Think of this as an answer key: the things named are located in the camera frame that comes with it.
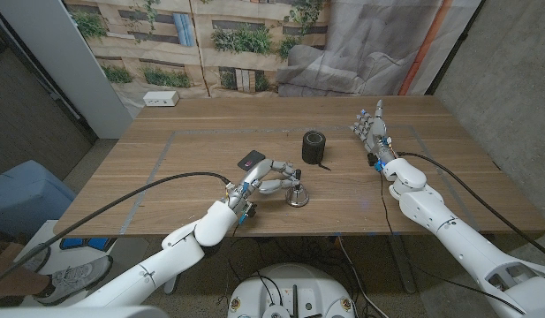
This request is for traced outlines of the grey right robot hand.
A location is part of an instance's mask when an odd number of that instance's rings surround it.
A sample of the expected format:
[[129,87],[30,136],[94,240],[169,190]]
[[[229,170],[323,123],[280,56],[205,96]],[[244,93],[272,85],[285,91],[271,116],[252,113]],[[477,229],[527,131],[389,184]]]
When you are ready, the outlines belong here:
[[391,137],[387,134],[386,124],[382,119],[383,100],[376,104],[374,115],[365,110],[357,116],[357,122],[350,129],[363,142],[367,151],[368,164],[381,172],[385,165],[398,158],[391,148]]

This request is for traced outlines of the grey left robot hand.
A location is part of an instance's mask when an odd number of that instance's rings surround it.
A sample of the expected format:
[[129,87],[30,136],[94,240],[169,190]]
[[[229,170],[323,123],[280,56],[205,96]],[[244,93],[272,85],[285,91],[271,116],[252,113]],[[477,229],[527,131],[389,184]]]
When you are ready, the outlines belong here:
[[[282,174],[282,178],[264,180],[271,172]],[[254,210],[249,197],[258,191],[262,194],[271,194],[280,189],[304,190],[300,183],[301,170],[293,168],[292,163],[263,159],[251,168],[237,185],[229,183],[225,203],[237,215],[238,223],[242,224]]]

